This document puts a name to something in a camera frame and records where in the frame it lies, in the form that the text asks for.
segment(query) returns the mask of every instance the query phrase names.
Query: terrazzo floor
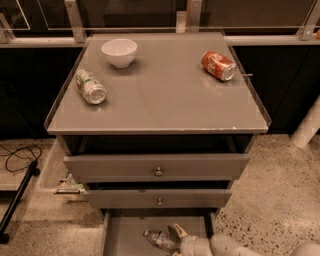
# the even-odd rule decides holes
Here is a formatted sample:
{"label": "terrazzo floor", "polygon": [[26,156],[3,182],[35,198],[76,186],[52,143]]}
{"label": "terrazzo floor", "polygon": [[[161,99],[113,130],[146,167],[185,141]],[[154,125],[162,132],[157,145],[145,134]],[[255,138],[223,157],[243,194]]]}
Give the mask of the terrazzo floor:
{"label": "terrazzo floor", "polygon": [[[6,230],[10,240],[0,244],[1,256],[99,255],[100,212],[82,195],[54,194],[60,174],[44,171],[54,143],[53,139],[0,141],[10,150],[33,144],[42,149],[38,164],[42,172],[32,177],[15,211]],[[320,243],[320,136],[300,149],[288,135],[261,135],[250,156],[241,178],[232,186],[233,195],[216,219],[217,231],[265,256],[290,255],[299,244]],[[0,190],[13,190],[24,172],[7,172],[5,159],[0,157]],[[16,160],[10,164],[18,168],[23,163]],[[50,163],[54,167],[60,164]],[[0,202],[0,217],[5,207]]]}

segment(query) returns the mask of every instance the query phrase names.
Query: drawer front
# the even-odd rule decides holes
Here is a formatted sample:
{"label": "drawer front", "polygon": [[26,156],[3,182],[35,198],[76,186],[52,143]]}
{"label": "drawer front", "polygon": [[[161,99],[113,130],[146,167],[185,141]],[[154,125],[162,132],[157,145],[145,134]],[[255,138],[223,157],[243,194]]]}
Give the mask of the drawer front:
{"label": "drawer front", "polygon": [[78,182],[234,180],[248,154],[152,154],[66,156],[64,163]]}
{"label": "drawer front", "polygon": [[94,208],[221,208],[229,189],[88,190],[85,195]]}

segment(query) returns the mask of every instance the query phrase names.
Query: crumpled plastic bottle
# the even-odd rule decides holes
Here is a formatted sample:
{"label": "crumpled plastic bottle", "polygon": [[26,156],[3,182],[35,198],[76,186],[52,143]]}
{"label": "crumpled plastic bottle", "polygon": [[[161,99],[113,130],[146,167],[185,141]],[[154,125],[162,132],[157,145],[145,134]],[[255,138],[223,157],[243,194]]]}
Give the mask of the crumpled plastic bottle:
{"label": "crumpled plastic bottle", "polygon": [[153,246],[170,253],[170,255],[180,251],[180,241],[169,233],[157,229],[147,229],[143,235]]}

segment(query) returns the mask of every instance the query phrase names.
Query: open drawer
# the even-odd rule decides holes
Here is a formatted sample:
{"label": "open drawer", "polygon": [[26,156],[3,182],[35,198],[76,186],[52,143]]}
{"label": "open drawer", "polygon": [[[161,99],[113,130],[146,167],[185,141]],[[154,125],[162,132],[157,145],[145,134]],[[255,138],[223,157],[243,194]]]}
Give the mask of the open drawer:
{"label": "open drawer", "polygon": [[173,215],[150,216],[106,212],[103,236],[103,256],[166,256],[167,252],[152,246],[143,236],[145,230],[168,232],[168,225],[179,224],[188,234],[210,238],[214,233],[214,214],[209,209],[195,215],[184,215],[176,209]]}

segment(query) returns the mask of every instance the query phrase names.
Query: crushed can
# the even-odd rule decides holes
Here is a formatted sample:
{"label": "crushed can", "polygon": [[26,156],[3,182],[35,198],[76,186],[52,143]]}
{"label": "crushed can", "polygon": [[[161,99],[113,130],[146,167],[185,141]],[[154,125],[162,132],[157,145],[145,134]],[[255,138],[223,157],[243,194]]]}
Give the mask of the crushed can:
{"label": "crushed can", "polygon": [[207,51],[202,55],[201,64],[205,70],[222,81],[232,79],[236,64],[226,56],[215,51]]}

